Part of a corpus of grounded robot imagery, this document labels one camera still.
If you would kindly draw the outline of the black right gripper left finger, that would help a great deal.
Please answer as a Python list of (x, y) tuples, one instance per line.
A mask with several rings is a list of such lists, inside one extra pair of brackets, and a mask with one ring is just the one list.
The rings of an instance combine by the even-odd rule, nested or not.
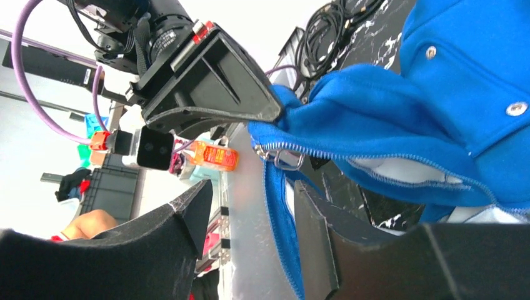
[(53, 242), (1, 231), (2, 299), (189, 299), (213, 185), (92, 239)]

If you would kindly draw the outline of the blue zip jacket white lining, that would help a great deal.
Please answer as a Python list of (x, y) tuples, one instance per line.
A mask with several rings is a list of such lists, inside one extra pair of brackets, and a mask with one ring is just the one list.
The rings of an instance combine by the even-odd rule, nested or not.
[(529, 226), (529, 2), (418, 1), (405, 20), (400, 72), (355, 64), (323, 76), (275, 123), (250, 122), (264, 161), (277, 253), (303, 285), (294, 188), (324, 193), (285, 155), (330, 159), (349, 179), (422, 204), (424, 224)]

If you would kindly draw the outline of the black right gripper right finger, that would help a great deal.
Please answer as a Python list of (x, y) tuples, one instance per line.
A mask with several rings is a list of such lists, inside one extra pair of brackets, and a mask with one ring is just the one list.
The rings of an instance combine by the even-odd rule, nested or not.
[(529, 226), (424, 224), (395, 236), (298, 181), (306, 299), (528, 299)]

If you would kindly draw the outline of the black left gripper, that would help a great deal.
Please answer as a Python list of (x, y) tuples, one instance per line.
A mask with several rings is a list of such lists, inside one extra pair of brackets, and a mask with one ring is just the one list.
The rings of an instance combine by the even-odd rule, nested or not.
[(136, 25), (128, 101), (146, 126), (194, 138), (229, 123), (273, 123), (283, 105), (254, 59), (220, 26), (193, 24), (179, 1), (153, 0)]

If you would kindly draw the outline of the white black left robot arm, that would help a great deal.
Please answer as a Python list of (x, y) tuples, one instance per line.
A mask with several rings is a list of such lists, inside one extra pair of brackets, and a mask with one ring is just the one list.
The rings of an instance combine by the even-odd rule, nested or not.
[(178, 1), (66, 1), (99, 63), (138, 76), (126, 92), (148, 128), (195, 138), (213, 127), (273, 123), (283, 106), (254, 59)]

